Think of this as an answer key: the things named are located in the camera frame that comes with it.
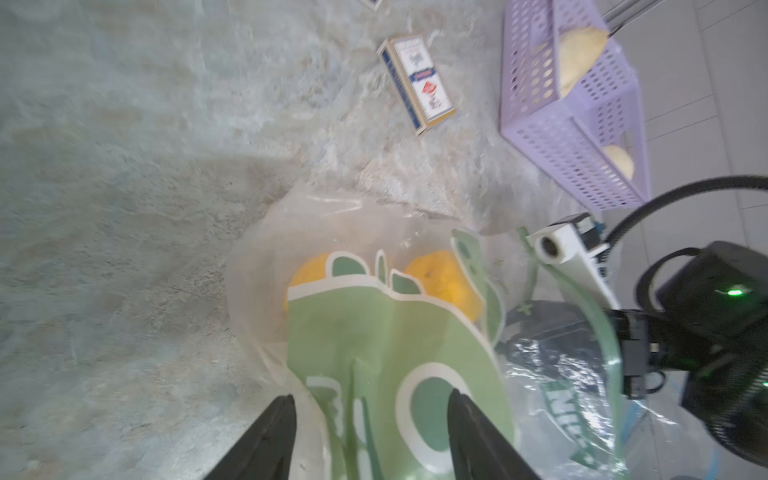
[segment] plastic bag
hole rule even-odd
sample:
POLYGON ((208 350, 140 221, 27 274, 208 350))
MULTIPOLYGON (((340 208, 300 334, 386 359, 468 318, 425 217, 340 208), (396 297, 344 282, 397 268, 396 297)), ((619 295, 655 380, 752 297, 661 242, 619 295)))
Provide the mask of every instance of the plastic bag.
MULTIPOLYGON (((421 424, 415 425, 415 429, 422 439, 414 443, 409 439, 411 433, 404 433, 399 411, 387 410, 396 400, 390 403, 382 400, 373 407, 369 404, 372 399, 378 399, 378 394, 393 397, 394 390, 398 393, 402 390, 402 385, 411 378, 406 371, 410 366, 400 369, 397 375, 405 378, 398 377, 391 386, 385 386, 383 379, 395 375, 392 371, 400 357, 411 357, 411 352, 434 356, 434 363, 450 363, 449 369, 455 372, 469 369, 459 374, 465 381, 472 377, 472 372, 485 378, 469 380, 474 382, 474 400, 542 478, 623 475, 623 457, 614 434, 617 387, 611 373, 615 373, 615 362, 601 369, 605 364, 601 351, 605 348, 604 339, 591 343, 590 349, 562 351, 558 365, 568 364, 570 370, 560 376, 553 376, 552 371, 536 364, 535 355, 541 353, 543 338, 539 333, 528 335, 535 338, 525 338, 528 330, 522 329, 517 336, 508 334, 504 344, 508 349, 510 341, 518 346, 538 342, 539 353, 533 349, 529 356, 510 357, 501 345, 492 353, 504 334, 502 329, 509 327, 505 321, 507 310, 531 298, 526 298, 530 263, 525 245, 515 234, 476 237, 454 220, 435 218, 403 205, 381 205, 353 195, 308 194, 301 190, 291 192, 275 204, 233 249, 227 259, 225 281, 233 330, 253 360, 254 372, 263 381, 282 386, 296 399, 300 427, 290 477, 365 478, 360 474, 361 469, 365 469, 373 472, 373 478, 381 476, 392 480, 453 478, 444 438, 445 426, 441 425, 445 415, 440 408, 433 409, 438 412, 433 415, 429 410, 413 407, 413 400, 410 402, 412 423, 421 424), (451 303, 425 295, 431 282, 429 272, 420 279, 407 274, 407 271, 418 270, 414 260, 420 257, 435 260, 439 257, 435 257, 436 252, 443 252, 440 255, 452 252, 459 260, 462 272, 482 299, 482 314, 478 318, 469 318, 472 302, 454 300, 451 303), (320 262, 323 269, 307 266, 309 260, 320 262), (313 273, 305 275, 307 278, 315 279, 323 271, 325 275, 320 280, 294 285, 289 292, 292 278, 296 282, 294 275, 298 275, 296 272, 300 269, 304 273, 312 270, 313 273), (344 293, 340 300, 324 300, 324 304, 314 303, 311 307, 300 305, 309 301, 306 299, 314 302, 312 295, 319 292, 320 285, 325 285, 320 289, 323 292, 339 286, 346 289, 375 286, 385 295, 377 293, 376 298, 361 300, 356 293, 351 297, 344 293), (413 304, 435 307, 424 315, 433 319, 432 324, 446 327, 420 329, 422 321, 418 315, 410 307, 402 307, 410 300, 415 300, 413 304), (328 335, 328 331, 335 328, 333 315, 329 313, 333 302, 342 307, 339 321, 343 328, 337 330, 340 332, 337 336, 328 335), (317 326, 312 324, 312 308, 318 309, 316 318, 327 328, 312 331, 317 326), (384 310, 389 314, 380 318, 384 310), (387 328, 379 335, 387 336, 390 341, 380 342, 367 331, 358 337, 349 335, 349 328, 355 326, 355 311, 367 312, 358 313, 357 320, 367 322, 366 325, 379 326, 379 322, 386 322, 387 328), (286 312, 290 312, 290 321, 286 312), (398 349, 398 344, 405 340, 415 342, 407 349, 398 349), (366 345, 366 349, 354 351, 358 342, 366 345), (460 342, 471 344, 471 348, 466 348, 472 352, 486 351, 492 362, 488 363, 483 359, 484 354, 477 352, 462 359, 466 348, 457 347, 464 345, 460 342), (333 353, 329 346, 339 350, 337 363, 329 360, 333 353), (372 356, 369 350, 375 350, 376 354, 372 356), (308 372, 315 368, 311 358, 306 357, 310 352, 318 355, 314 362, 316 368, 348 369, 351 380, 337 376, 329 381, 325 375, 310 375, 308 372), (298 378, 291 369, 300 373, 298 378), (486 375, 488 369, 492 369, 493 375, 486 375), (496 382, 503 382, 503 406, 497 402, 496 382), (351 393, 359 385, 366 386, 368 403, 358 402, 356 394, 351 393), (397 429, 387 427, 387 422, 397 429), (583 435, 575 433, 574 422, 579 424, 583 435), (431 430, 438 430, 432 440, 422 434, 431 430)), ((550 285, 552 292, 560 288, 562 285, 557 283, 550 285)), ((465 289, 458 291, 458 296, 469 295, 465 289)), ((584 305, 574 308, 583 311, 584 305)), ((579 317, 579 321, 584 322, 584 316, 579 317)), ((553 322, 552 326, 556 329, 573 324, 573 319, 564 317, 563 325, 553 322)), ((596 333, 589 321, 580 328, 581 335, 596 333)), ((615 353, 609 352, 609 355, 615 356, 615 353)), ((428 378, 429 375, 424 374, 419 381, 428 378)), ((457 382, 450 383, 457 387, 461 380, 457 382)), ((412 383, 412 391, 421 388, 421 383, 412 383)), ((407 429, 413 430, 412 427, 409 425, 407 429)))

